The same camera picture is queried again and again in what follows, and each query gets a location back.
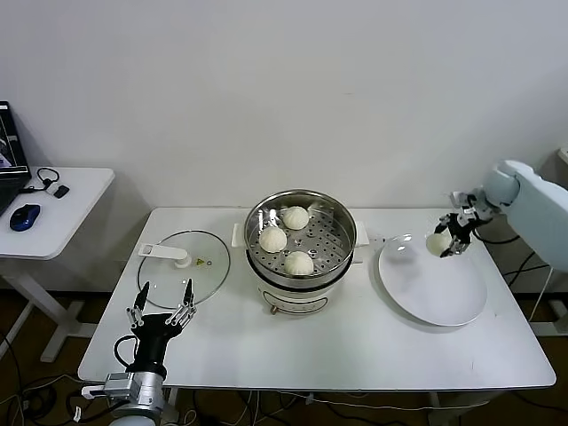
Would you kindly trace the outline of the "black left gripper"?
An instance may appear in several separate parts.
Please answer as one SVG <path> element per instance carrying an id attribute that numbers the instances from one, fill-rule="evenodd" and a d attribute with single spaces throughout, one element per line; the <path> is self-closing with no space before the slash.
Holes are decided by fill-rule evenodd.
<path id="1" fill-rule="evenodd" d="M 138 292 L 134 304 L 126 308 L 130 329 L 138 339 L 138 349 L 130 364 L 131 371 L 165 371 L 163 362 L 168 343 L 182 333 L 196 313 L 193 280 L 185 280 L 185 292 L 178 308 L 168 313 L 143 316 L 149 282 Z"/>

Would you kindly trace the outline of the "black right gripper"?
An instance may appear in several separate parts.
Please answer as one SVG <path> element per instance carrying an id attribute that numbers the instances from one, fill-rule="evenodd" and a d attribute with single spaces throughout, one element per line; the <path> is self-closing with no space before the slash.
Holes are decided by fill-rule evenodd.
<path id="1" fill-rule="evenodd" d="M 439 218 L 434 229 L 435 234 L 448 230 L 452 236 L 448 246 L 444 248 L 440 257 L 461 255 L 470 245 L 471 234 L 477 227 L 477 218 L 463 213 L 448 213 Z"/>

